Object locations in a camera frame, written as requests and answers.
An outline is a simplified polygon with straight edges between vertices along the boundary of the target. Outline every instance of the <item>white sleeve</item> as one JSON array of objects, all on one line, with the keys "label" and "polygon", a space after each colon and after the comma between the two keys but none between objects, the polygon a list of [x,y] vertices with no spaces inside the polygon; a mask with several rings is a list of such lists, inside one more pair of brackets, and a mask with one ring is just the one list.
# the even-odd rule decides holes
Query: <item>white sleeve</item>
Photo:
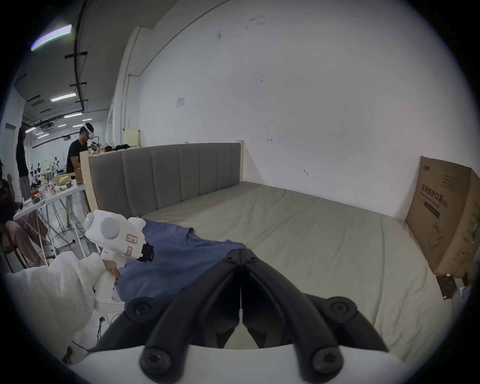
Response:
[{"label": "white sleeve", "polygon": [[4,280],[25,323],[54,356],[62,359],[73,335],[92,316],[92,287],[104,271],[98,253],[78,260],[68,251],[58,255],[50,267],[6,274]]}]

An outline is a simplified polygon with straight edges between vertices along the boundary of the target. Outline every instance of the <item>black t-shirt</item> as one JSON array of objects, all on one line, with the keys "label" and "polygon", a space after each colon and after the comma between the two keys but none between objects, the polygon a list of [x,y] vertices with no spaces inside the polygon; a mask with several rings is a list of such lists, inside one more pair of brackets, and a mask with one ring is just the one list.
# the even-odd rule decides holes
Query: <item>black t-shirt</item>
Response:
[{"label": "black t-shirt", "polygon": [[14,214],[15,207],[12,203],[10,187],[7,180],[2,180],[0,186],[0,223],[5,224],[9,220],[13,220]]},{"label": "black t-shirt", "polygon": [[73,169],[72,161],[70,157],[78,156],[78,161],[80,161],[80,152],[88,151],[87,143],[81,145],[80,142],[75,140],[72,144],[70,144],[70,148],[68,149],[68,158],[67,158],[67,173],[75,172]]},{"label": "black t-shirt", "polygon": [[18,176],[28,176],[28,168],[25,161],[25,148],[23,143],[17,143],[17,152],[15,154],[15,158],[17,159]]}]

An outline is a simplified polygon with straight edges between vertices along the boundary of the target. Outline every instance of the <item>cardboard box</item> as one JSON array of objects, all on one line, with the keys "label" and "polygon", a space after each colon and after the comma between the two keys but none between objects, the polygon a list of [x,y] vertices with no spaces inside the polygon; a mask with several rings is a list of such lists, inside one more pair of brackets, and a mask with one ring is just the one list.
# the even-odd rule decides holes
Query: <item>cardboard box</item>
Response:
[{"label": "cardboard box", "polygon": [[82,177],[82,167],[75,169],[75,179],[77,180],[77,185],[82,185],[84,179]]},{"label": "cardboard box", "polygon": [[471,268],[480,242],[479,216],[477,174],[459,164],[422,157],[405,221],[435,275],[463,277]]}]

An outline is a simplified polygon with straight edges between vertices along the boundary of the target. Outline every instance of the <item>seated person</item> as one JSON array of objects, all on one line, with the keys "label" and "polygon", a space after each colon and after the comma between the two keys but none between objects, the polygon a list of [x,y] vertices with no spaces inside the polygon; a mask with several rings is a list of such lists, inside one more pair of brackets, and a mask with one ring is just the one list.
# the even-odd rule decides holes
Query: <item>seated person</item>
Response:
[{"label": "seated person", "polygon": [[[0,161],[0,223],[7,227],[10,237],[18,250],[30,260],[32,266],[38,266],[41,264],[42,259],[35,251],[30,239],[40,247],[40,239],[35,231],[31,228],[36,228],[37,217],[36,211],[21,217],[14,221],[13,215],[15,215],[15,192],[12,186],[12,176],[8,174],[7,180],[3,179],[3,164]],[[38,232],[45,238],[47,234],[47,228],[41,220],[38,221]],[[10,245],[7,234],[2,235],[2,244],[7,247]]]}]

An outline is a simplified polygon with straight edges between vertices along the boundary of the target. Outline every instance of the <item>white handheld device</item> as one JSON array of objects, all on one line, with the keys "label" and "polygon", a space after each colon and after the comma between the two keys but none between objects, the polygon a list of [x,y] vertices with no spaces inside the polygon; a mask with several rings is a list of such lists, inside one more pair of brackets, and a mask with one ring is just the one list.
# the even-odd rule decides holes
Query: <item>white handheld device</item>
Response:
[{"label": "white handheld device", "polygon": [[[121,268],[125,266],[126,257],[145,262],[153,260],[152,246],[145,241],[142,233],[145,225],[145,220],[139,217],[127,220],[116,213],[95,210],[86,216],[84,228],[87,239],[103,248],[100,257],[113,261],[117,268]],[[123,301],[112,300],[114,285],[115,276],[105,271],[93,286],[94,308],[100,313],[124,310]]]}]

